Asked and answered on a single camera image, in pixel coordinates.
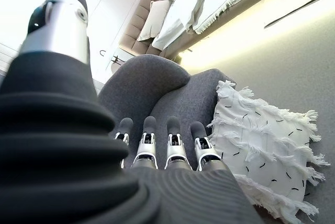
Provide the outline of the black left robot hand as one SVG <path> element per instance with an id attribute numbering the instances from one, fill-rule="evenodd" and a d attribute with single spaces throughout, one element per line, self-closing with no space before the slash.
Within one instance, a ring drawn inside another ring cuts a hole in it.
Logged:
<path id="1" fill-rule="evenodd" d="M 45 0 L 1 84 L 1 223 L 261 223 L 212 153 L 202 171 L 154 164 L 144 139 L 133 167 L 125 134 L 97 100 L 86 0 Z"/>

